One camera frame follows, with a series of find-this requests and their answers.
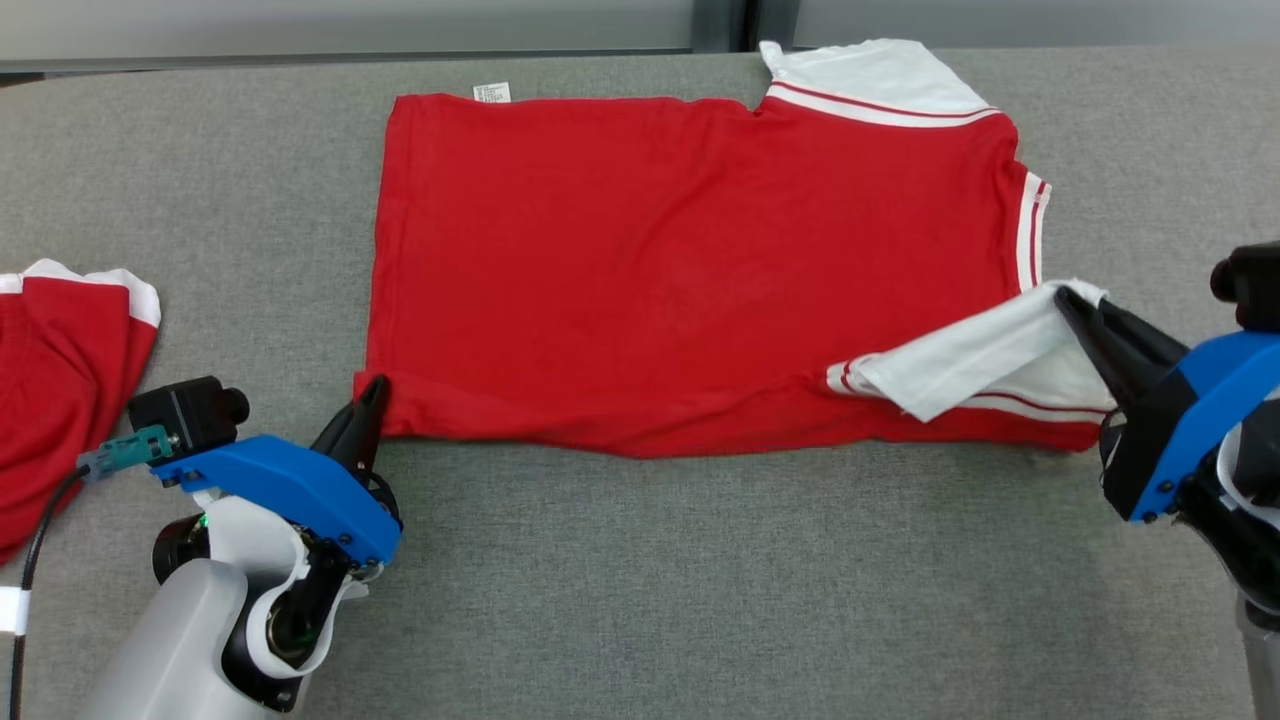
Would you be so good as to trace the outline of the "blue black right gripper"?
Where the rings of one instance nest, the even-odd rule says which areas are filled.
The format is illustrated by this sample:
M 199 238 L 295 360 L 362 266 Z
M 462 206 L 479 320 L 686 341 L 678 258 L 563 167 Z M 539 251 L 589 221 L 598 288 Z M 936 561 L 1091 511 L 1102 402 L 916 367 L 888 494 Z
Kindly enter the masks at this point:
M 1107 299 L 1060 288 L 1053 305 L 1126 420 L 1102 475 L 1125 521 L 1167 514 L 1204 455 L 1277 389 L 1275 333 L 1238 331 L 1189 348 Z

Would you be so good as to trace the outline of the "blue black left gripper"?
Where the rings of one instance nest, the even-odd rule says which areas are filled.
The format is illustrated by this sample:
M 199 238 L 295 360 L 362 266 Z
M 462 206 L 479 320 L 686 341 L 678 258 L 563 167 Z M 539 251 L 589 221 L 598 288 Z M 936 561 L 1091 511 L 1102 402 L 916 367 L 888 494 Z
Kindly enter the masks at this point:
M 310 448 L 275 436 L 202 452 L 154 441 L 150 471 L 200 507 L 156 538 L 157 582 L 196 559 L 275 584 L 305 579 L 324 559 L 358 582 L 385 570 L 403 536 L 394 495 L 372 471 L 389 397 L 388 377 L 374 375 Z

